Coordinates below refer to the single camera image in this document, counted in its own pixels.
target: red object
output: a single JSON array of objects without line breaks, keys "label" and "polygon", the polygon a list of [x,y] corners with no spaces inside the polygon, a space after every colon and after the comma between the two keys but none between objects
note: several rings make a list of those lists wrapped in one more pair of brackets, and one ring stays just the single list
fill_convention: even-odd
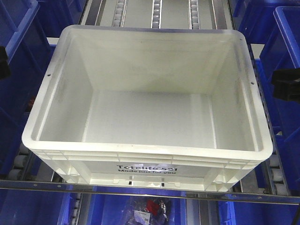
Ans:
[{"label": "red object", "polygon": [[154,216],[158,214],[159,204],[156,204],[155,202],[148,200],[146,210],[148,212],[152,213]]}]

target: black bracket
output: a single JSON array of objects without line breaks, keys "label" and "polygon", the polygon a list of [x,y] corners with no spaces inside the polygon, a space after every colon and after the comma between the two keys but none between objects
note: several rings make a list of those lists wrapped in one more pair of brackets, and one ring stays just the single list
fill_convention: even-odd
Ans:
[{"label": "black bracket", "polygon": [[11,73],[8,66],[8,55],[6,54],[5,47],[0,46],[0,80],[10,75]]},{"label": "black bracket", "polygon": [[273,97],[300,103],[300,68],[276,70],[271,82]]}]

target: blue crate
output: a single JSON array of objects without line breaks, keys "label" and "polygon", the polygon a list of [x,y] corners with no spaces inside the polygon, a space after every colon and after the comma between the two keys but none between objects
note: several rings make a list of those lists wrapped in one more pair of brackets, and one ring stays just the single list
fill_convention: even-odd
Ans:
[{"label": "blue crate", "polygon": [[74,206],[71,193],[0,190],[0,224],[71,224]]},{"label": "blue crate", "polygon": [[8,162],[18,150],[23,113],[37,94],[51,57],[36,18],[38,9],[36,0],[0,0],[0,45],[6,49],[11,69],[11,76],[0,80],[1,172],[9,168]]},{"label": "blue crate", "polygon": [[86,0],[38,0],[38,17],[47,37],[58,38],[62,30],[78,24]]},{"label": "blue crate", "polygon": [[[277,24],[260,55],[268,83],[274,70],[300,68],[300,7],[277,7],[274,15]],[[275,103],[286,142],[292,141],[300,131],[300,104],[280,99]]]},{"label": "blue crate", "polygon": [[275,24],[278,6],[300,6],[298,0],[229,0],[235,27],[252,44],[265,44]]},{"label": "blue crate", "polygon": [[299,190],[300,104],[273,98],[274,86],[270,82],[274,70],[300,67],[300,7],[277,7],[274,16],[276,25],[260,55],[265,73],[261,74],[262,87],[272,123],[282,131],[277,142],[289,188]]},{"label": "blue crate", "polygon": [[[282,109],[278,108],[278,105],[276,102],[280,102],[282,100],[280,99],[275,99],[272,96],[273,92],[273,85],[270,83],[270,81],[267,80],[265,72],[263,70],[263,66],[261,64],[260,60],[256,60],[256,66],[258,69],[260,81],[261,81],[261,86],[262,90],[264,93],[264,98],[266,100],[267,108],[269,111],[270,115],[270,120],[272,123],[272,128],[274,131],[274,134],[279,133],[282,131],[282,121],[280,114],[281,111],[289,111],[288,108]],[[289,122],[293,123],[292,118],[287,118]],[[296,146],[290,146],[289,139],[286,140],[285,135],[275,135],[275,139],[277,142],[277,148],[281,157],[282,165],[285,171],[285,178],[287,180],[288,186],[290,190],[298,190],[299,189],[299,182],[297,181],[300,178],[300,166],[299,166],[299,159],[300,159],[300,148],[298,147],[299,142],[291,142],[291,144],[296,145]]]},{"label": "blue crate", "polygon": [[[166,190],[155,190],[153,193],[147,189],[134,188],[137,194],[164,195]],[[122,213],[130,196],[122,195],[92,195],[86,225],[112,225],[120,224]],[[169,225],[186,225],[185,199],[170,198],[171,213]]]},{"label": "blue crate", "polygon": [[290,225],[298,206],[219,202],[218,207],[220,225]]}]

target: white plastic crate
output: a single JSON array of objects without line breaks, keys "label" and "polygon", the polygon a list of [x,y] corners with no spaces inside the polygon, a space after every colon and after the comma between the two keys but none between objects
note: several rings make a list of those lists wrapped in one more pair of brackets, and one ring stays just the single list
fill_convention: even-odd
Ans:
[{"label": "white plastic crate", "polygon": [[272,153],[233,30],[70,26],[24,144],[67,182],[227,191]]}]

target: totalife label text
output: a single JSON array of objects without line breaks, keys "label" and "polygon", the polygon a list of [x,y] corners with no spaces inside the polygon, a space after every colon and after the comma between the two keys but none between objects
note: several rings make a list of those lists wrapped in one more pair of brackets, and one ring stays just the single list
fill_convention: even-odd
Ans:
[{"label": "totalife label text", "polygon": [[152,167],[152,166],[123,166],[117,165],[119,172],[129,173],[156,173],[156,174],[176,174],[177,168]]}]

